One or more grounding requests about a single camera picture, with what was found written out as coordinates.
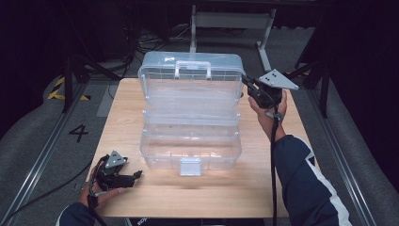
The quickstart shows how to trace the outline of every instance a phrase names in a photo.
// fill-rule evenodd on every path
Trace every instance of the plastic storage container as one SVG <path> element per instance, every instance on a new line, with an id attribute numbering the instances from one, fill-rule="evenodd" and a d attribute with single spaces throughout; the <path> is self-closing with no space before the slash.
<path id="1" fill-rule="evenodd" d="M 241 154 L 237 55 L 149 52 L 138 71 L 146 99 L 140 152 L 181 175 L 228 170 Z"/>

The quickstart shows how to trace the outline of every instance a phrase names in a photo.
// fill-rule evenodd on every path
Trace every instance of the toolbox handle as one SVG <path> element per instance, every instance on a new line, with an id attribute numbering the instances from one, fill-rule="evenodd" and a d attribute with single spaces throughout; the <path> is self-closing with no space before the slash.
<path id="1" fill-rule="evenodd" d="M 208 61 L 185 61 L 178 60 L 176 61 L 176 70 L 175 70 L 175 78 L 179 78 L 179 70 L 182 66 L 186 66 L 187 69 L 197 70 L 199 67 L 206 68 L 206 79 L 211 79 L 211 63 Z"/>

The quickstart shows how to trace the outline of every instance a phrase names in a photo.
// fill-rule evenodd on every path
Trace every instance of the metal stand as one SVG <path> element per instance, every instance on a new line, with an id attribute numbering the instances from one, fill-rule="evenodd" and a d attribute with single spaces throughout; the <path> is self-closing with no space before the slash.
<path id="1" fill-rule="evenodd" d="M 228 27 L 228 28 L 248 28 L 263 29 L 263 39 L 257 42 L 257 48 L 264 70 L 268 73 L 271 71 L 269 59 L 267 58 L 264 47 L 269 38 L 270 30 L 273 25 L 276 10 L 271 9 L 270 13 L 225 13 L 225 12 L 197 12 L 196 6 L 193 6 L 191 13 L 191 44 L 190 53 L 196 53 L 197 27 Z"/>
<path id="2" fill-rule="evenodd" d="M 327 94 L 329 85 L 329 69 L 327 63 L 324 60 L 309 63 L 305 66 L 302 66 L 301 68 L 296 69 L 292 73 L 286 73 L 285 76 L 288 79 L 293 79 L 307 71 L 310 71 L 310 73 L 303 84 L 305 86 L 305 89 L 314 89 L 320 79 L 322 79 L 319 108 L 322 112 L 323 117 L 326 119 Z"/>
<path id="3" fill-rule="evenodd" d="M 89 65 L 91 68 L 103 73 L 108 76 L 112 80 L 121 80 L 119 76 L 110 72 L 108 69 L 102 67 L 96 62 L 84 57 L 79 56 L 77 54 L 68 53 L 67 59 L 65 61 L 65 103 L 63 113 L 67 112 L 72 104 L 72 75 L 74 74 L 78 83 L 86 83 L 90 79 L 87 70 L 85 69 L 85 65 Z"/>

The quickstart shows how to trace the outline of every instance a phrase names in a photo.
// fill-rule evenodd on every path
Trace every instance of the metal frame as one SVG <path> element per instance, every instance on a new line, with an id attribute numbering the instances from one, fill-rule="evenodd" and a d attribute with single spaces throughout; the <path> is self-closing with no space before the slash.
<path id="1" fill-rule="evenodd" d="M 228 27 L 228 28 L 248 28 L 263 29 L 263 39 L 258 41 L 257 48 L 265 72 L 270 72 L 271 66 L 265 51 L 265 45 L 269 38 L 270 30 L 276 15 L 276 10 L 271 9 L 270 13 L 225 13 L 225 12 L 197 12 L 194 5 L 191 13 L 191 44 L 190 53 L 196 53 L 197 27 Z"/>

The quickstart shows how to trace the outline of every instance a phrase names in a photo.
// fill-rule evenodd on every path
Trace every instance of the dark background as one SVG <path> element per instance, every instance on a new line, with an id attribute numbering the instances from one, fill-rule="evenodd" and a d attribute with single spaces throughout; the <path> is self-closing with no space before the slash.
<path id="1" fill-rule="evenodd" d="M 382 1 L 315 3 L 328 2 L 333 7 L 280 8 L 274 26 L 317 26 L 298 62 L 327 62 L 337 91 L 375 160 L 399 190 L 395 175 L 399 164 L 395 7 Z M 268 8 L 207 4 L 202 9 L 263 12 Z M 189 5 L 164 3 L 155 8 L 137 1 L 2 1 L 0 137 L 42 104 L 44 89 L 62 73 L 65 40 L 74 52 L 97 62 L 121 58 L 130 47 L 126 37 L 133 41 L 138 30 L 147 28 L 165 39 L 173 26 L 189 23 L 190 12 Z"/>

